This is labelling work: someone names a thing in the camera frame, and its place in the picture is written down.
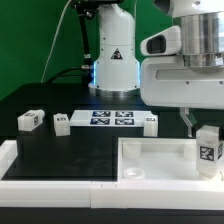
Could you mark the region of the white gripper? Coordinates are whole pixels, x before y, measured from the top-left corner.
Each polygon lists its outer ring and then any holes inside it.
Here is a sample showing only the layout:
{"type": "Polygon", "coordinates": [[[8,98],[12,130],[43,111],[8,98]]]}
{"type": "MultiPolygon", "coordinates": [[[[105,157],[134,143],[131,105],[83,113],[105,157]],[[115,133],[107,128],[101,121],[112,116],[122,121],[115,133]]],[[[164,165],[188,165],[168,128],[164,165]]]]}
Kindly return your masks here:
{"type": "Polygon", "coordinates": [[[192,71],[179,55],[181,29],[172,26],[143,40],[140,93],[148,106],[178,107],[192,136],[188,108],[224,109],[224,68],[192,71]]]}

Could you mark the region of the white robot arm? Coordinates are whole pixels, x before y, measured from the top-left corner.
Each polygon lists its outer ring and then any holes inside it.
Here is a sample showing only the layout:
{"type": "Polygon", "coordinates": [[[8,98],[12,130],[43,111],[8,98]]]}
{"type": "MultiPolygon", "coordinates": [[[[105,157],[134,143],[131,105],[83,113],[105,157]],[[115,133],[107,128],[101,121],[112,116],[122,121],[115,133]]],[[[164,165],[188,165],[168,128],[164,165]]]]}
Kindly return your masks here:
{"type": "Polygon", "coordinates": [[[224,109],[224,0],[152,0],[172,25],[134,52],[134,19],[115,3],[99,4],[100,47],[90,91],[148,106],[224,109]]]}

